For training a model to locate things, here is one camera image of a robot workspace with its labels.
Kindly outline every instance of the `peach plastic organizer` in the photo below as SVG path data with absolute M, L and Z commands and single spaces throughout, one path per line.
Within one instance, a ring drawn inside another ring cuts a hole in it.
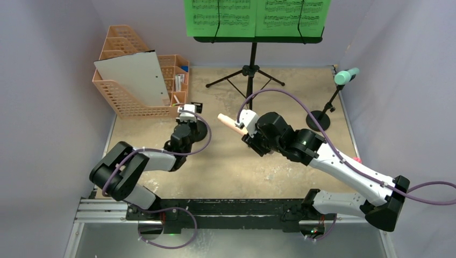
M 149 50 L 147 45 L 129 26 L 115 25 L 109 27 L 99 60 Z M 190 62 L 180 55 L 159 55 L 158 60 L 171 100 L 171 106 L 146 106 L 116 81 L 103 80 L 97 70 L 95 70 L 92 83 L 121 118 L 177 117 L 177 109 L 179 107 L 173 106 L 173 104 L 177 103 L 174 96 L 181 103 L 188 102 L 189 72 L 182 70 L 181 67 L 189 67 Z M 181 83 L 181 91 L 174 91 L 176 74 L 185 74 L 185 80 Z

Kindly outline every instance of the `wooden rolling pin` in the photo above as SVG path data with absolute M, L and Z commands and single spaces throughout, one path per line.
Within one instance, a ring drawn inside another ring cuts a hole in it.
M 239 129 L 236 127 L 236 124 L 234 124 L 234 120 L 231 119 L 230 117 L 228 116 L 225 116 L 224 114 L 218 114 L 218 120 L 220 120 L 223 124 L 225 124 L 226 126 L 228 126 L 229 128 L 231 128 L 233 131 L 239 133 L 240 135 L 244 135 L 244 134 L 247 134 L 247 128 L 242 128 L 242 129 Z

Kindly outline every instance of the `sheet music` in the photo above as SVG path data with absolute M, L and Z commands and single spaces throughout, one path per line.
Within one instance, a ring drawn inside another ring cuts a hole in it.
M 258 0 L 256 36 L 320 37 L 331 0 Z
M 184 0 L 187 36 L 254 37 L 257 0 Z

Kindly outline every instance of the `mint green cylinder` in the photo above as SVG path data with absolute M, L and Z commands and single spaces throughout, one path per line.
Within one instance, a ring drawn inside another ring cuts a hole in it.
M 334 82 L 337 85 L 346 85 L 352 79 L 352 77 L 358 73 L 358 68 L 340 71 L 334 76 Z

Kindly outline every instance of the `white board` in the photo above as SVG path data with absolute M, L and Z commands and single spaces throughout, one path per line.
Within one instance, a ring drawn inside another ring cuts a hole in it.
M 155 51 L 95 61 L 103 80 L 113 80 L 147 106 L 170 105 Z

